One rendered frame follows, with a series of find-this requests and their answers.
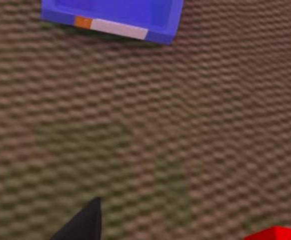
dark pointed object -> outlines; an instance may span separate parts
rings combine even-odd
[[[96,197],[50,240],[101,240],[101,198]]]

orange label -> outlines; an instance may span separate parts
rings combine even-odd
[[[92,24],[92,19],[91,18],[87,18],[84,16],[76,16],[75,17],[75,23],[74,25],[76,27],[80,27],[80,28],[84,28],[84,29],[90,29]]]

brown carpet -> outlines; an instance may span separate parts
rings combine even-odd
[[[291,227],[291,0],[185,0],[170,46],[0,0],[0,240],[98,195],[103,240]]]

blue container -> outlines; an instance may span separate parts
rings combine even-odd
[[[42,0],[41,18],[110,34],[170,44],[184,0]]]

woven mat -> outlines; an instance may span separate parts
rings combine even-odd
[[[0,240],[95,196],[104,240],[291,227],[291,0],[185,0],[170,46],[0,0]]]

